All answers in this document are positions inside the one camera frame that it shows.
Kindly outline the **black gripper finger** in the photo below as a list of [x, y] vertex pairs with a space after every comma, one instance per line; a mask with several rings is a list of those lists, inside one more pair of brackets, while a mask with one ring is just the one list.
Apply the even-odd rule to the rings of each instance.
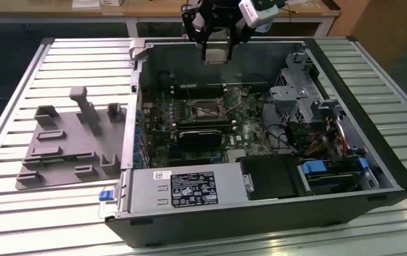
[[207, 42], [196, 42], [196, 47], [200, 50], [200, 60], [205, 61], [207, 60]]
[[231, 25], [228, 27], [228, 51], [227, 51], [227, 62], [232, 58], [232, 50], [235, 45], [239, 43], [239, 35], [237, 35], [237, 29], [235, 25]]

